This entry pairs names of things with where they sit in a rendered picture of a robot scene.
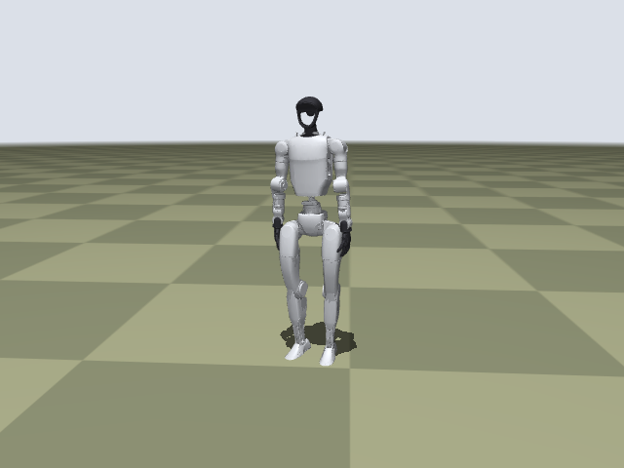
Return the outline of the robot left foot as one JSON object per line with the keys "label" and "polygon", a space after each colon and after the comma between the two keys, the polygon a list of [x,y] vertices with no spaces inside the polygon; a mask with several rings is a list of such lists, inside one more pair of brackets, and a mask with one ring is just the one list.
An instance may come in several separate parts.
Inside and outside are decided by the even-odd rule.
{"label": "robot left foot", "polygon": [[324,352],[322,354],[322,357],[320,359],[320,365],[321,366],[330,366],[333,364],[334,360],[335,360],[335,353],[337,351],[337,347],[336,347],[336,343],[334,343],[333,345],[333,349],[332,349],[332,345],[331,343],[329,343],[329,347],[324,349]]}

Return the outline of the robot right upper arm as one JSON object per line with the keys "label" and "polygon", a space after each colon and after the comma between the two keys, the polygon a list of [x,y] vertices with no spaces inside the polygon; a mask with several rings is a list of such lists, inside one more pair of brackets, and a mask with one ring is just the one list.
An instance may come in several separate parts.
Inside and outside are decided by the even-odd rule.
{"label": "robot right upper arm", "polygon": [[289,154],[288,154],[289,139],[279,141],[275,146],[275,171],[276,177],[271,180],[271,189],[274,191],[283,192],[288,188],[287,174],[289,169]]}

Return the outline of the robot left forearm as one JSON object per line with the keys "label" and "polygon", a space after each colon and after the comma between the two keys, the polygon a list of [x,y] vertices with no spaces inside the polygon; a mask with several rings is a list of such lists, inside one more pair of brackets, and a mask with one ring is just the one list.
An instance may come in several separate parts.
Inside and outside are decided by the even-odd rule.
{"label": "robot left forearm", "polygon": [[346,178],[346,193],[341,193],[336,196],[336,201],[338,205],[338,217],[339,217],[339,227],[340,222],[345,220],[347,222],[347,229],[350,228],[353,224],[351,219],[351,210],[350,210],[350,190],[349,190],[349,182]]}

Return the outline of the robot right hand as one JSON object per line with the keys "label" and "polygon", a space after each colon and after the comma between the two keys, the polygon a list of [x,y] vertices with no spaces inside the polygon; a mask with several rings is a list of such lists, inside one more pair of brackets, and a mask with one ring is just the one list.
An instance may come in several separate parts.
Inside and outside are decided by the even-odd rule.
{"label": "robot right hand", "polygon": [[279,217],[275,217],[274,224],[272,224],[272,227],[274,227],[274,238],[275,238],[275,242],[277,245],[277,249],[279,250],[280,230],[283,227],[283,223],[281,224],[281,219]]}

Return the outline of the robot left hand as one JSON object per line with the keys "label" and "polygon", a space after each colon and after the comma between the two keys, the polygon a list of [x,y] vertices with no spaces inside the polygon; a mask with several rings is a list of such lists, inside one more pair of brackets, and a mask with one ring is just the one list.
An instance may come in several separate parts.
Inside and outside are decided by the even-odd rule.
{"label": "robot left hand", "polygon": [[350,249],[350,242],[351,242],[350,232],[351,231],[352,231],[352,228],[350,227],[347,229],[347,222],[345,220],[342,220],[340,222],[340,232],[342,232],[342,243],[336,251],[338,253],[342,249],[340,257],[343,257],[344,255],[346,255]]}

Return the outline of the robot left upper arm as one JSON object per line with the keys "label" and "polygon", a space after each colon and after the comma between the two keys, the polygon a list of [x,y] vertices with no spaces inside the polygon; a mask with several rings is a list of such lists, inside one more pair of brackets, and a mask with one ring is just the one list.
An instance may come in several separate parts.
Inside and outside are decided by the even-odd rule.
{"label": "robot left upper arm", "polygon": [[347,144],[341,139],[328,138],[328,145],[330,152],[334,155],[333,166],[336,179],[332,181],[333,191],[335,193],[346,192]]}

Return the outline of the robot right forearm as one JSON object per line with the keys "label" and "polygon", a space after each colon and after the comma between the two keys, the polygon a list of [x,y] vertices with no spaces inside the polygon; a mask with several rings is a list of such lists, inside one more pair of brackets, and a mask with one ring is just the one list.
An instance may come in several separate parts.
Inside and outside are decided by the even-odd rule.
{"label": "robot right forearm", "polygon": [[[271,183],[270,183],[271,184]],[[281,224],[284,222],[284,212],[285,212],[285,198],[286,194],[284,192],[274,191],[271,189],[272,198],[273,198],[273,218],[272,222],[274,224],[275,217],[279,217],[281,219]]]}

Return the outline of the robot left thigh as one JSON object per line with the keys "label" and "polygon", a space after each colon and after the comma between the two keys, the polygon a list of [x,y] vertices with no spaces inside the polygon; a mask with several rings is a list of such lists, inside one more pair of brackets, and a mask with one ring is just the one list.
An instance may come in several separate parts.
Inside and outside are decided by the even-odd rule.
{"label": "robot left thigh", "polygon": [[322,260],[324,272],[323,297],[326,298],[327,293],[337,295],[338,276],[340,261],[340,252],[336,252],[342,243],[342,232],[340,232],[339,224],[333,221],[324,221],[324,232],[322,237]]}

